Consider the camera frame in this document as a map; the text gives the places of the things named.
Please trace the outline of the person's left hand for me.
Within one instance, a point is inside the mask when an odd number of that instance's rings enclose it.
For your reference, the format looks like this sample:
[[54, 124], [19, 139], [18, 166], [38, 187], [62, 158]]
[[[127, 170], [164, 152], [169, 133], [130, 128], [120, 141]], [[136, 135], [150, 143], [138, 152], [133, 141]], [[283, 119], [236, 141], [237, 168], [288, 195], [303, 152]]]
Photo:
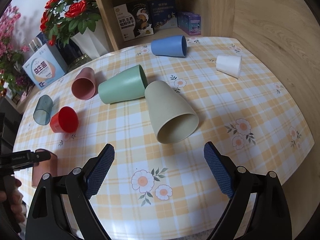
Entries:
[[10, 208], [16, 218], [17, 223], [24, 223], [26, 220], [26, 207], [23, 204], [23, 194], [20, 193], [18, 188], [22, 185], [21, 181], [13, 176], [10, 176], [9, 186], [13, 188], [13, 191], [8, 195], [1, 191], [1, 203], [5, 200], [9, 200]]

